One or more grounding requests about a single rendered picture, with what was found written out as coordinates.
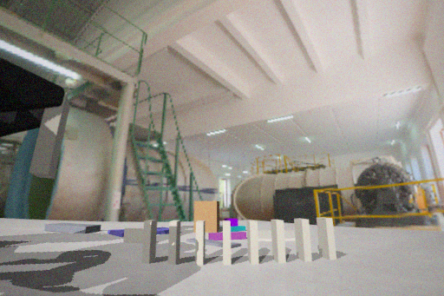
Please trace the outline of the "teal rectangular block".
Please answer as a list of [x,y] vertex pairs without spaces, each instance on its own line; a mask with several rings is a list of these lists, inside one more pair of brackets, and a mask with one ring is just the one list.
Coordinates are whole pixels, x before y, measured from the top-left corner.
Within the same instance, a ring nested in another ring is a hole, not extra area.
[[245,226],[234,226],[231,227],[231,232],[245,231]]

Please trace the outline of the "brown block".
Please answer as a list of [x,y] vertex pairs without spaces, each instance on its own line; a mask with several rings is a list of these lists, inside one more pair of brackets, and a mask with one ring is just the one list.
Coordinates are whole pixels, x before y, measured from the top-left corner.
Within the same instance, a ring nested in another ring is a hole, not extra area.
[[195,201],[194,233],[196,233],[196,221],[199,220],[205,221],[206,233],[217,233],[219,230],[219,201]]

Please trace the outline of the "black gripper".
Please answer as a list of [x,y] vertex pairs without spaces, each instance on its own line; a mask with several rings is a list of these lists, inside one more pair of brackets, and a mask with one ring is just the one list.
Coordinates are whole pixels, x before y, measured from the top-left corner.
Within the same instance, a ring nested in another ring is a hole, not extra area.
[[0,137],[40,128],[44,110],[63,97],[63,87],[0,58]]

